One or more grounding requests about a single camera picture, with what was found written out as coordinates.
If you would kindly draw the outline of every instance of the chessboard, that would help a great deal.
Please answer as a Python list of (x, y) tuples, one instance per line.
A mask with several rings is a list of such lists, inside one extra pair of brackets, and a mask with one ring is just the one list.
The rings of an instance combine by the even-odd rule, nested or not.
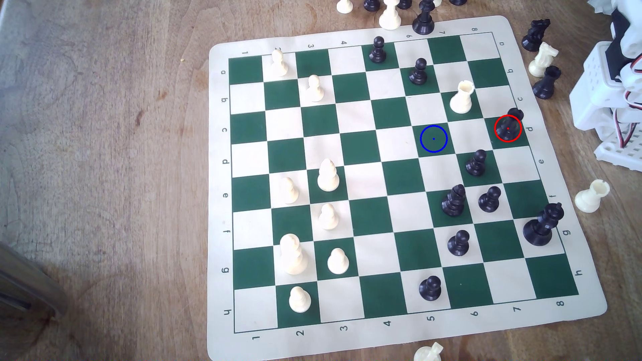
[[(386, 60), (369, 55), (385, 39)], [(279, 49), (287, 73), (275, 76)], [(427, 81), (409, 75), (426, 60)], [(209, 56), (207, 346), (213, 360), (269, 360), (507, 330), (601, 315), (606, 301), (508, 21), (501, 16), (218, 44)], [(309, 77), (324, 95), (311, 101)], [(453, 112), (458, 84), (471, 108)], [(499, 117), (523, 111), (506, 142)], [(466, 164), (486, 151), (485, 172)], [(339, 185), (319, 188), (324, 159)], [(283, 178), (299, 192), (284, 201)], [(463, 211), (442, 210), (465, 188)], [(491, 213), (478, 205), (501, 190)], [(524, 225), (547, 204), (565, 215), (548, 244)], [(324, 229), (321, 208), (338, 217)], [(449, 251), (469, 234), (463, 256)], [(308, 265), (284, 271), (280, 241)], [(349, 265), (329, 271), (341, 248)], [(436, 276), (440, 295), (419, 293)], [(294, 312), (292, 288), (309, 295)]]

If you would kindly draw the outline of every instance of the black pawn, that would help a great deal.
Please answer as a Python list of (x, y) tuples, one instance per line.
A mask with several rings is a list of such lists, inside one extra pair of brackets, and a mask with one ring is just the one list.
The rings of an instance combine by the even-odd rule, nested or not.
[(428, 75), (426, 75), (426, 59), (419, 58), (415, 62), (415, 69), (410, 72), (410, 81), (415, 85), (422, 85), (426, 83)]
[(551, 229), (564, 217), (561, 203), (549, 203), (537, 215), (537, 219), (528, 221), (524, 225), (524, 238), (532, 245), (547, 245), (553, 236)]
[(555, 91), (555, 81), (562, 76), (562, 71), (557, 66), (549, 66), (544, 70), (544, 78), (533, 84), (533, 94), (540, 99), (548, 99)]
[(453, 237), (448, 240), (448, 250), (455, 256), (463, 256), (468, 252), (468, 240), (471, 235), (468, 232), (461, 230), (458, 231)]
[(451, 189), (442, 201), (442, 210), (445, 214), (456, 217), (464, 211), (466, 189), (462, 184), (457, 184)]
[(386, 60), (386, 51), (383, 49), (385, 44), (386, 42), (382, 37), (374, 38), (373, 48), (370, 52), (370, 60), (373, 63), (383, 63)]
[(486, 151), (479, 149), (473, 157), (466, 162), (466, 171), (468, 174), (479, 177), (486, 171)]
[(499, 187), (492, 186), (488, 189), (488, 192), (480, 196), (479, 204), (482, 211), (486, 213), (493, 213), (499, 207), (499, 196), (501, 195), (501, 189)]
[(441, 295), (441, 280), (437, 276), (430, 276), (419, 283), (419, 294), (426, 301), (434, 301)]

